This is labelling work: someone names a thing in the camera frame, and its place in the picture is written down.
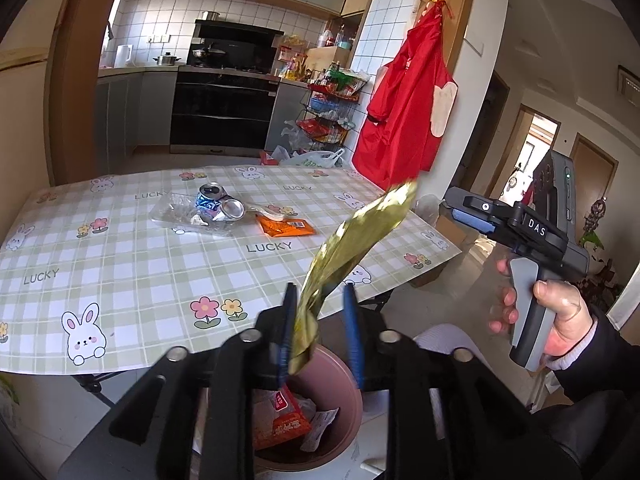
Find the gold foil wrapper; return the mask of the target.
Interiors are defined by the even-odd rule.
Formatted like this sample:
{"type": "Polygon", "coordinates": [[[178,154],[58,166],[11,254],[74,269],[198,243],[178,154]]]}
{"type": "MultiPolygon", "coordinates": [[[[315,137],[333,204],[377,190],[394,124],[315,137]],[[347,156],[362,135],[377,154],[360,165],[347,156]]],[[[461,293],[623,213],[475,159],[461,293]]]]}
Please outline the gold foil wrapper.
{"type": "Polygon", "coordinates": [[[311,261],[296,307],[288,372],[296,374],[310,361],[318,340],[318,316],[337,288],[371,248],[404,221],[416,201],[418,182],[408,180],[357,209],[320,246],[311,261]]]}

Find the orange snack packet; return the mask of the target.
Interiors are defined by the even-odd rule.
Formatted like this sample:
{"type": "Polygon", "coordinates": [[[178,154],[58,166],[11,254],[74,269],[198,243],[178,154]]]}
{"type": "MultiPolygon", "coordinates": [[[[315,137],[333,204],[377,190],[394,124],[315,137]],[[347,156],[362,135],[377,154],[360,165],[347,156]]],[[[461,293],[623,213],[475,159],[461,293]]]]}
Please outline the orange snack packet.
{"type": "Polygon", "coordinates": [[[270,237],[298,237],[316,234],[316,230],[304,219],[273,220],[258,214],[256,220],[264,233],[270,237]]]}

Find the crushed blue soda can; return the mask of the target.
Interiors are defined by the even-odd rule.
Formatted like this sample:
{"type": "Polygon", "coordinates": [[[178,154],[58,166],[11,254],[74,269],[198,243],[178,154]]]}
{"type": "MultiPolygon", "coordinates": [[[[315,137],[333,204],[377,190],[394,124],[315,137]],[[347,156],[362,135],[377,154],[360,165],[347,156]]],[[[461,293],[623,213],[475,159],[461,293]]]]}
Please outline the crushed blue soda can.
{"type": "Polygon", "coordinates": [[[245,216],[243,203],[229,195],[217,182],[207,182],[200,186],[194,207],[210,221],[235,222],[245,216]]]}

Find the pink trash bin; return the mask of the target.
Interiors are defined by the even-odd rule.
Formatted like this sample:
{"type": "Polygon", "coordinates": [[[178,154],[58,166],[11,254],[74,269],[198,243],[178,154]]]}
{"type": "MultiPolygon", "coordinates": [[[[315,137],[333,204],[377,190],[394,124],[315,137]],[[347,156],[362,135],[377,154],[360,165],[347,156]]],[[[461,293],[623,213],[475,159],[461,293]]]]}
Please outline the pink trash bin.
{"type": "Polygon", "coordinates": [[[299,472],[329,463],[352,444],[361,417],[361,393],[352,372],[318,346],[310,362],[283,387],[255,392],[256,466],[299,472]]]}

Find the grey kitchen cabinets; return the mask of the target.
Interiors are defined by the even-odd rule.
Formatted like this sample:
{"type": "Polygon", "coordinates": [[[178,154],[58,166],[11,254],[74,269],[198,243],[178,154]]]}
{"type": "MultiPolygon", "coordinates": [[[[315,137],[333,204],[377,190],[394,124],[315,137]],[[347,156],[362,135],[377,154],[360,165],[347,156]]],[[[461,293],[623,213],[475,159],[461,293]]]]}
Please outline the grey kitchen cabinets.
{"type": "Polygon", "coordinates": [[[177,67],[104,68],[96,80],[94,140],[99,163],[117,170],[137,148],[167,148],[177,67]]]}

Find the wrapped white plastic fork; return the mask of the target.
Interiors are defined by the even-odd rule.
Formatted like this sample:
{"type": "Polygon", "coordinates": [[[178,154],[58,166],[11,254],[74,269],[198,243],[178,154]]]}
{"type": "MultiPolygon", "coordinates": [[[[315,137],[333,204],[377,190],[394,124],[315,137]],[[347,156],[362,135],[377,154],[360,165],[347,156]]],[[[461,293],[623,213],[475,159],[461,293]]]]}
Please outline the wrapped white plastic fork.
{"type": "Polygon", "coordinates": [[[297,214],[297,212],[291,208],[273,205],[262,206],[254,203],[245,203],[244,207],[247,212],[259,214],[260,216],[264,216],[276,221],[282,221],[287,218],[294,218],[297,214]]]}

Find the green plaid bunny tablecloth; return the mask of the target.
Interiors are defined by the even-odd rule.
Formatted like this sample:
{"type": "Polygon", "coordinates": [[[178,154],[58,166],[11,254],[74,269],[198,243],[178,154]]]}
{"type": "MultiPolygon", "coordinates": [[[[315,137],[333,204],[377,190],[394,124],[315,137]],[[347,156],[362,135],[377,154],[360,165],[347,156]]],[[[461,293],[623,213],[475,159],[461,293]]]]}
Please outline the green plaid bunny tablecloth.
{"type": "Polygon", "coordinates": [[[302,284],[326,238],[380,195],[348,169],[209,166],[106,176],[32,194],[1,246],[1,367],[75,375],[135,370],[169,347],[215,348],[302,284]],[[288,207],[316,234],[270,237],[254,216],[229,236],[158,226],[167,193],[217,182],[288,207]]]}

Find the red hanging apron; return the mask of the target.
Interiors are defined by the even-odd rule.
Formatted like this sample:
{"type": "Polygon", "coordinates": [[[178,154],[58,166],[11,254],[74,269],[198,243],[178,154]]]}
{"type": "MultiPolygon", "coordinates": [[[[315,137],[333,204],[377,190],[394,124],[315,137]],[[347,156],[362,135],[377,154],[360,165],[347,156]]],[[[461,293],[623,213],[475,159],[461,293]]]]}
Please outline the red hanging apron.
{"type": "Polygon", "coordinates": [[[459,90],[444,60],[447,11],[430,3],[370,99],[352,164],[383,190],[430,170],[442,143],[459,90]]]}

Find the white shopping bag on floor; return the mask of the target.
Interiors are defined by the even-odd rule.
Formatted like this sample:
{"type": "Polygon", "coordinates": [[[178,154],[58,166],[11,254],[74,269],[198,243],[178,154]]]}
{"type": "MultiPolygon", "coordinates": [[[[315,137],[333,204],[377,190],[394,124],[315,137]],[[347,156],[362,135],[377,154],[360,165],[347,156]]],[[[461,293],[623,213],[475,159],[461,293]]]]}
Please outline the white shopping bag on floor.
{"type": "Polygon", "coordinates": [[[331,151],[309,151],[302,154],[294,155],[290,158],[282,159],[280,166],[296,166],[311,168],[333,168],[342,160],[344,148],[339,148],[335,152],[331,151]]]}

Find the black oven stove unit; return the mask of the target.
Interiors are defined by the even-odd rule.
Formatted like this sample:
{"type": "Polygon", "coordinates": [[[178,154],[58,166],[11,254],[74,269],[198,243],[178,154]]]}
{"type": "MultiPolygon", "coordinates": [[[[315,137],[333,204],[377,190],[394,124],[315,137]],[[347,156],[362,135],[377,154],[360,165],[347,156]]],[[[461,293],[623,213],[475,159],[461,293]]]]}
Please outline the black oven stove unit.
{"type": "Polygon", "coordinates": [[[169,147],[181,154],[256,157],[266,146],[284,32],[197,20],[186,65],[178,69],[169,147]]]}

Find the cardboard box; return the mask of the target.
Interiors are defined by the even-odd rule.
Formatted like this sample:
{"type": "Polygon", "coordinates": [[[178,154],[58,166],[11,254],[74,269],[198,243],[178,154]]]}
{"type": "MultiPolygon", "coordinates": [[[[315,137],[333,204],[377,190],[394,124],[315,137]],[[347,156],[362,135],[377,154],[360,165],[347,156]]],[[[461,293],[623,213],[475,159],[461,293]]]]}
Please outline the cardboard box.
{"type": "Polygon", "coordinates": [[[349,50],[340,47],[311,48],[307,51],[306,67],[308,70],[321,72],[332,63],[340,64],[341,68],[348,66],[349,50]]]}

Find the steel cooking pot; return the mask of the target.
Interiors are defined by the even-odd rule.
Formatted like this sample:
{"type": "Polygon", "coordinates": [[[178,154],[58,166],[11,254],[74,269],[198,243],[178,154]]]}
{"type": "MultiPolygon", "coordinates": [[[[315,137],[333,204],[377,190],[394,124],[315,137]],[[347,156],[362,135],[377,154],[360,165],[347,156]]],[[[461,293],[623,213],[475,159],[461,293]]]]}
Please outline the steel cooking pot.
{"type": "Polygon", "coordinates": [[[172,55],[170,52],[165,52],[153,58],[153,61],[157,66],[176,66],[180,58],[177,55],[172,55]]]}

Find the white kettle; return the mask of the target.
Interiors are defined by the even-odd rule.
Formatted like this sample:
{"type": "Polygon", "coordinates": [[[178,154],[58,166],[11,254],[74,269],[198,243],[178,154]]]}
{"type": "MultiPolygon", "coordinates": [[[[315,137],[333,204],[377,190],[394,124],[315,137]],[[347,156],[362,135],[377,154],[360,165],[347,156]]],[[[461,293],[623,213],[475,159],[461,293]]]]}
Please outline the white kettle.
{"type": "Polygon", "coordinates": [[[114,58],[115,68],[124,68],[134,65],[134,46],[132,44],[121,44],[116,49],[114,58]]]}

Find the beige refrigerator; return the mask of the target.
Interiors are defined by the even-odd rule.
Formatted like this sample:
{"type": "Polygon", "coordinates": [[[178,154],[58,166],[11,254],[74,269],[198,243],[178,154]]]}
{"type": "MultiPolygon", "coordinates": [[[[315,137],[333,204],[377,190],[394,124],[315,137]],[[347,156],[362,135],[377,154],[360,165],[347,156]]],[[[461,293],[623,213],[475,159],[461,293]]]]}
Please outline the beige refrigerator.
{"type": "Polygon", "coordinates": [[[44,140],[44,83],[48,51],[1,52],[0,182],[1,234],[9,233],[32,192],[49,185],[44,140]]]}

